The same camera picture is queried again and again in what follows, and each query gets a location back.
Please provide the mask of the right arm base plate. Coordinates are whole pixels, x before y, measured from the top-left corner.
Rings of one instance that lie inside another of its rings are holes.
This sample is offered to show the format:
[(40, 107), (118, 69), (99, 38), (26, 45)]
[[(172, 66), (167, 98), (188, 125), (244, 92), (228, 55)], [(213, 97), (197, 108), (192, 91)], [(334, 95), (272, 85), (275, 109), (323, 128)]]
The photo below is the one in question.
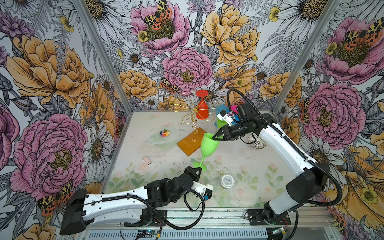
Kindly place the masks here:
[(251, 226), (289, 226), (291, 224), (288, 212), (276, 215), (264, 209), (248, 209), (243, 218), (248, 220)]

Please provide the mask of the cyan wine glass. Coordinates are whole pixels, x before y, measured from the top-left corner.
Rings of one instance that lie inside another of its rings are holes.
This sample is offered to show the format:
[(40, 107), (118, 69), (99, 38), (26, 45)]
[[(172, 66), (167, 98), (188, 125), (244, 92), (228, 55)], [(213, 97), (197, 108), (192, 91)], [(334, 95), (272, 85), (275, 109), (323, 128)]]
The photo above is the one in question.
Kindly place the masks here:
[(238, 115), (236, 115), (235, 113), (233, 113), (233, 121), (235, 122), (235, 123), (239, 123), (240, 122), (240, 119), (239, 119), (239, 117), (238, 117)]

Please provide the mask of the green wine glass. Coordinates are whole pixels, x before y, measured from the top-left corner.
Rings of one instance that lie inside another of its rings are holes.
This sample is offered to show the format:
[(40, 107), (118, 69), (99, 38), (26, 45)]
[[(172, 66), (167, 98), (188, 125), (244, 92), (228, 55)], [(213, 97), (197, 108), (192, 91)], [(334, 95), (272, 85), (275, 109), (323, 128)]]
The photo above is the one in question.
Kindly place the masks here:
[(227, 125), (228, 123), (226, 122), (226, 120), (223, 118), (223, 117), (219, 117), (217, 116), (217, 120), (216, 120), (216, 127), (218, 129), (220, 129), (221, 127)]
[(200, 147), (202, 160), (200, 162), (193, 162), (193, 167), (201, 168), (203, 172), (206, 172), (208, 169), (207, 166), (204, 164), (205, 158), (211, 156), (219, 146), (219, 141), (214, 141), (213, 136), (213, 134), (204, 133)]

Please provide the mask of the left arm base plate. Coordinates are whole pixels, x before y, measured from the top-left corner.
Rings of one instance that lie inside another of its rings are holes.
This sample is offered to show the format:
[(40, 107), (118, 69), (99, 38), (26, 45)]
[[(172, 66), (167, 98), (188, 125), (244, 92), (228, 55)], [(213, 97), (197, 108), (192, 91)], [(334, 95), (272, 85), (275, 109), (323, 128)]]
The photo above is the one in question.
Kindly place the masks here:
[(165, 225), (165, 222), (149, 209), (142, 210), (142, 215), (137, 223), (124, 223), (125, 227), (164, 227)]

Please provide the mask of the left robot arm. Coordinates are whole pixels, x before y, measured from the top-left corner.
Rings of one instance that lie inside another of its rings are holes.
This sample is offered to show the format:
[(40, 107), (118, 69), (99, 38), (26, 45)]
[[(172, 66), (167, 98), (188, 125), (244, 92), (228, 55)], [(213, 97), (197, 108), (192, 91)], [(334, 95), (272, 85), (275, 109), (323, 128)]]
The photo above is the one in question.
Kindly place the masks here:
[[(178, 231), (186, 231), (197, 225), (205, 212), (206, 201), (213, 195), (211, 185), (199, 183), (202, 168), (188, 166), (184, 173), (173, 179), (153, 181), (140, 188), (113, 194), (90, 194), (86, 189), (77, 190), (68, 200), (60, 235), (81, 233), (88, 226), (107, 223), (125, 223), (129, 226), (149, 225), (159, 220), (162, 225)], [(185, 227), (172, 224), (160, 208), (192, 193), (201, 201), (198, 218)]]

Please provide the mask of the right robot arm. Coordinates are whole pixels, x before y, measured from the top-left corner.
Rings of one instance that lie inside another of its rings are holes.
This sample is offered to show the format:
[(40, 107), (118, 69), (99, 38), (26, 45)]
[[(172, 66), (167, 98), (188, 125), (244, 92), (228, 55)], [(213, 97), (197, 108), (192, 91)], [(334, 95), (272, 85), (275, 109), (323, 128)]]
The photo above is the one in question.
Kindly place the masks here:
[[(225, 121), (226, 125), (221, 127), (212, 139), (229, 142), (241, 139), (247, 134), (256, 134), (273, 147), (285, 161), (295, 177), (286, 185), (285, 190), (279, 196), (265, 203), (262, 217), (264, 222), (273, 225), (277, 219), (288, 212), (295, 213), (295, 224), (291, 234), (287, 237), (290, 240), (298, 228), (299, 213), (297, 209), (304, 204), (320, 207), (338, 204), (343, 196), (341, 184), (331, 175), (330, 168), (325, 163), (318, 163), (300, 149), (272, 115), (262, 114), (252, 101), (240, 91), (230, 89), (228, 92), (236, 92), (246, 103), (237, 106), (237, 112), (234, 116), (226, 112), (221, 112), (218, 115), (218, 118)], [(313, 201), (312, 197), (322, 192), (328, 181), (332, 182), (337, 190), (335, 199), (330, 202)]]

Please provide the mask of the light blue wine glass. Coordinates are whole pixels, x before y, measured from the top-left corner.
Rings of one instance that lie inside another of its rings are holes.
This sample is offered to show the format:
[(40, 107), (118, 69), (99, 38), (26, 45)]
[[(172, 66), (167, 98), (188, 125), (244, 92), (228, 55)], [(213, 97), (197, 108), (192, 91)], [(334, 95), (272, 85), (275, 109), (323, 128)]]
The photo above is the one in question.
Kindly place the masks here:
[(216, 109), (215, 109), (215, 116), (217, 116), (221, 111), (225, 111), (226, 114), (229, 113), (229, 108), (227, 105), (219, 105)]

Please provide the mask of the magenta wine glass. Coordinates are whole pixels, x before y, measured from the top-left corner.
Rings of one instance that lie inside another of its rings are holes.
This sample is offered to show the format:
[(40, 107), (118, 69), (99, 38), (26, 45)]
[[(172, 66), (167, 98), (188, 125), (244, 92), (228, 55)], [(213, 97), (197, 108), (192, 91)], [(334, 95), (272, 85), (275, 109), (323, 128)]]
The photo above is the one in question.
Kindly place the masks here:
[(238, 110), (236, 105), (231, 106), (231, 112), (233, 115), (238, 115)]

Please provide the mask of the red wine glass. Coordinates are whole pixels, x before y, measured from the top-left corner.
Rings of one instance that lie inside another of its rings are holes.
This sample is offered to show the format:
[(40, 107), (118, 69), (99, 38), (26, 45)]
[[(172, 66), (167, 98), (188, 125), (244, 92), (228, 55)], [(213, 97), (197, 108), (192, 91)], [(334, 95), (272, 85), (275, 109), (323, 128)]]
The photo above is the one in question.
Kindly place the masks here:
[(209, 92), (207, 90), (198, 90), (196, 96), (200, 98), (200, 102), (197, 105), (196, 116), (200, 120), (207, 120), (209, 117), (209, 106), (206, 103)]

